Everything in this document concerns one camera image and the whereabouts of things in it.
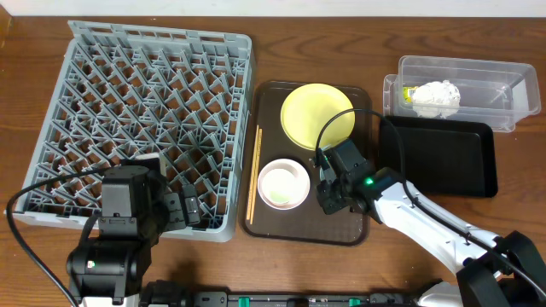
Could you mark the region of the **white paper napkin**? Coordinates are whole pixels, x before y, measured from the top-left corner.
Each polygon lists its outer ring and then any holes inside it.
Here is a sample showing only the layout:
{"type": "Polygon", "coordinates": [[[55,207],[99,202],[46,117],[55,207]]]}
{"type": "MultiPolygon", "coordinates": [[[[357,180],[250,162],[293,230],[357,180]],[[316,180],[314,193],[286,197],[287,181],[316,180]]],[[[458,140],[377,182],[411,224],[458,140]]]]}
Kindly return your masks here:
{"type": "Polygon", "coordinates": [[[423,118],[447,119],[459,111],[460,101],[459,89],[448,80],[419,86],[411,96],[413,110],[423,118]]]}

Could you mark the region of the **yellow plate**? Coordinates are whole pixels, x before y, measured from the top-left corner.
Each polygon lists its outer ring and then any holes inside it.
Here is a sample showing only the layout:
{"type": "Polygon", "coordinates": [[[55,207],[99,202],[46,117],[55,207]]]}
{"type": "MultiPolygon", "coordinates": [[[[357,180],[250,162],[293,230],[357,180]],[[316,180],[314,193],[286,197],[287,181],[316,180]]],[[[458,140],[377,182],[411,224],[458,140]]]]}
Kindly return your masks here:
{"type": "Polygon", "coordinates": [[[296,145],[314,151],[323,126],[336,114],[352,108],[348,96],[334,86],[302,85],[282,103],[282,128],[296,145]]]}

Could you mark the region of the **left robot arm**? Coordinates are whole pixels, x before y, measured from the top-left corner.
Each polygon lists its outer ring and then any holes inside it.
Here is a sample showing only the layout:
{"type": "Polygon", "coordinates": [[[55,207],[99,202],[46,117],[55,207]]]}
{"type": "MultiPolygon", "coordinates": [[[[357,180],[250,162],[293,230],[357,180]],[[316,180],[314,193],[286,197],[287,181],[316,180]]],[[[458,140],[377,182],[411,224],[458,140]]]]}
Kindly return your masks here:
{"type": "Polygon", "coordinates": [[[156,153],[126,159],[104,173],[102,211],[89,217],[69,254],[69,291],[79,306],[189,306],[191,295],[173,281],[142,279],[161,235],[200,223],[198,193],[171,190],[156,153]]]}

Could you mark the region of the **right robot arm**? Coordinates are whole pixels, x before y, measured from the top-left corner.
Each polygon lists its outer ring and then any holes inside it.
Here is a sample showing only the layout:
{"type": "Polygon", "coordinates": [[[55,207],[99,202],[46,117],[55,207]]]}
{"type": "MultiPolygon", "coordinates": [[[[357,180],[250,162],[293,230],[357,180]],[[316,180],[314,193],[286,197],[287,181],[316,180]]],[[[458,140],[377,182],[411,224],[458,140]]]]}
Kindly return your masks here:
{"type": "Polygon", "coordinates": [[[456,276],[417,300],[420,306],[543,306],[545,262],[520,232],[501,237],[467,223],[419,193],[404,174],[368,165],[323,166],[317,198],[327,214],[346,207],[408,236],[456,276]]]}

